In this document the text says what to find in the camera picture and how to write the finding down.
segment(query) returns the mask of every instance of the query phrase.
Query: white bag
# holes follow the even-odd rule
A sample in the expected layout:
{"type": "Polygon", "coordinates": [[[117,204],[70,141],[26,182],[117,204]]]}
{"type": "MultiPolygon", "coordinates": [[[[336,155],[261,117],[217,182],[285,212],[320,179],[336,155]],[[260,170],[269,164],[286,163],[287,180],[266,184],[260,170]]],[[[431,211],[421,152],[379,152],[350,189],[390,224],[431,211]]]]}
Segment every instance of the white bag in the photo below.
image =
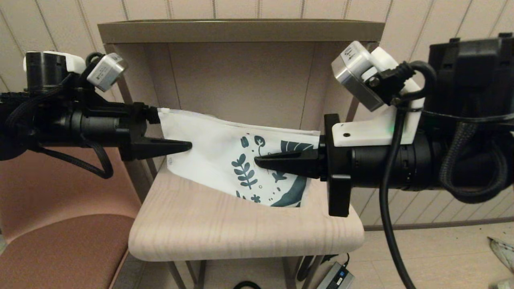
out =
{"type": "Polygon", "coordinates": [[[299,207],[309,180],[258,167],[254,157],[317,149],[319,131],[277,129],[159,109],[164,138],[190,141],[189,151],[167,156],[181,177],[255,203],[299,207]]]}

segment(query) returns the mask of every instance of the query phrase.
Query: printed plant design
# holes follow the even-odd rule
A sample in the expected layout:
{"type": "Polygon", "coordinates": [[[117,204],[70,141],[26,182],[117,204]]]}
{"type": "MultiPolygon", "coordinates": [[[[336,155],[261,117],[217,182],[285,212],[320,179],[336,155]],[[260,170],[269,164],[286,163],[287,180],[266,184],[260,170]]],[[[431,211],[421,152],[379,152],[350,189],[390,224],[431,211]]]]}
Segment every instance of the printed plant design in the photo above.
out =
{"type": "Polygon", "coordinates": [[[243,148],[247,148],[250,144],[248,143],[248,139],[246,138],[246,136],[242,137],[241,138],[241,146],[243,148]]]}
{"type": "Polygon", "coordinates": [[[251,198],[252,201],[256,202],[256,203],[260,203],[261,202],[261,197],[258,196],[258,195],[253,195],[253,197],[251,198]]]}
{"type": "MultiPolygon", "coordinates": [[[[280,149],[283,153],[294,151],[306,151],[312,150],[313,148],[314,146],[310,143],[301,143],[285,140],[282,140],[280,142],[280,149]]],[[[303,191],[305,190],[306,186],[307,178],[304,176],[297,176],[289,191],[283,194],[280,200],[273,203],[271,206],[286,207],[294,204],[300,206],[300,201],[302,200],[303,191]]]]}
{"type": "Polygon", "coordinates": [[[275,171],[274,173],[272,173],[271,175],[275,178],[275,184],[280,181],[280,180],[284,180],[284,179],[287,179],[286,176],[284,176],[285,173],[283,172],[278,172],[278,171],[275,171]]]}
{"type": "Polygon", "coordinates": [[[255,136],[255,144],[259,146],[259,156],[261,155],[261,148],[266,145],[266,141],[262,136],[255,136]]]}
{"type": "Polygon", "coordinates": [[[234,166],[236,168],[237,167],[241,168],[241,170],[234,169],[234,173],[236,175],[238,175],[238,177],[237,177],[238,180],[243,181],[243,182],[241,182],[241,186],[248,187],[251,190],[252,185],[255,185],[257,183],[257,179],[250,181],[250,179],[253,177],[255,172],[253,170],[250,170],[250,163],[249,162],[245,163],[245,161],[246,161],[246,155],[241,154],[241,156],[239,156],[239,159],[232,162],[232,166],[234,166]]]}
{"type": "Polygon", "coordinates": [[[241,198],[241,195],[239,194],[239,191],[236,191],[236,192],[235,192],[235,195],[236,195],[238,198],[241,198]]]}

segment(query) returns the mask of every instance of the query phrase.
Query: wall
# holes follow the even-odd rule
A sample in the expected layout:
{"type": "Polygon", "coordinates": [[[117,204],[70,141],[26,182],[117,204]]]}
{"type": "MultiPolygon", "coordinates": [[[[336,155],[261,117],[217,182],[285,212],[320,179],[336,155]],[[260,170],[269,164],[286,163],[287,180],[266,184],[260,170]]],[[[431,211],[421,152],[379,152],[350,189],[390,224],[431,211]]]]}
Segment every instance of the wall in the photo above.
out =
{"type": "MultiPolygon", "coordinates": [[[[103,51],[96,25],[136,19],[328,18],[386,22],[381,47],[397,60],[426,60],[429,45],[452,37],[485,38],[514,30],[514,0],[2,0],[0,91],[25,85],[23,54],[59,50],[86,56],[103,51]]],[[[117,88],[105,94],[121,101],[117,88]]],[[[355,119],[369,119],[361,106],[355,119]]],[[[396,224],[514,216],[512,189],[465,205],[447,192],[390,193],[396,224]]],[[[365,225],[379,225],[378,192],[355,189],[352,203],[365,225]]]]}

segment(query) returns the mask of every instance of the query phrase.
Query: brown cushioned seat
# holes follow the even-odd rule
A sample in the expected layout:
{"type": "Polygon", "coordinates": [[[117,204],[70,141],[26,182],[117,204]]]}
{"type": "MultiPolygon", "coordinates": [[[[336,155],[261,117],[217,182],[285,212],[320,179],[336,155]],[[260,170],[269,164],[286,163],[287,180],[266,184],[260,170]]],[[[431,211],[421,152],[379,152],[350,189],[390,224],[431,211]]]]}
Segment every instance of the brown cushioned seat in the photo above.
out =
{"type": "Polygon", "coordinates": [[[0,255],[0,288],[108,288],[134,219],[96,214],[14,239],[0,255]]]}

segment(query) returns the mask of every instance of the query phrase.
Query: tile floor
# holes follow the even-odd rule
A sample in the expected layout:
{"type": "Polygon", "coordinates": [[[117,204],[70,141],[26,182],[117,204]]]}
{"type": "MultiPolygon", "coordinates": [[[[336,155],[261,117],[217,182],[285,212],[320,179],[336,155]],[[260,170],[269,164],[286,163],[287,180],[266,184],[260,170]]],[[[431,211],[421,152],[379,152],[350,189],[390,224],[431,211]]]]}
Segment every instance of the tile floor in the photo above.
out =
{"type": "MultiPolygon", "coordinates": [[[[490,250],[487,236],[514,243],[513,227],[513,223],[502,223],[403,230],[395,234],[418,288],[486,289],[490,283],[512,276],[490,250]]],[[[346,255],[333,260],[343,263],[346,255]]],[[[323,264],[315,280],[321,280],[331,264],[323,264]]],[[[183,262],[178,262],[177,267],[183,276],[187,275],[183,262]]],[[[403,288],[381,231],[366,232],[365,244],[350,253],[348,269],[356,276],[352,289],[403,288]]],[[[254,281],[262,289],[285,288],[281,259],[208,261],[205,289],[232,289],[243,280],[254,281]]],[[[185,283],[190,285],[191,281],[185,279],[185,283]]],[[[165,263],[146,263],[137,288],[175,289],[176,285],[165,263]]]]}

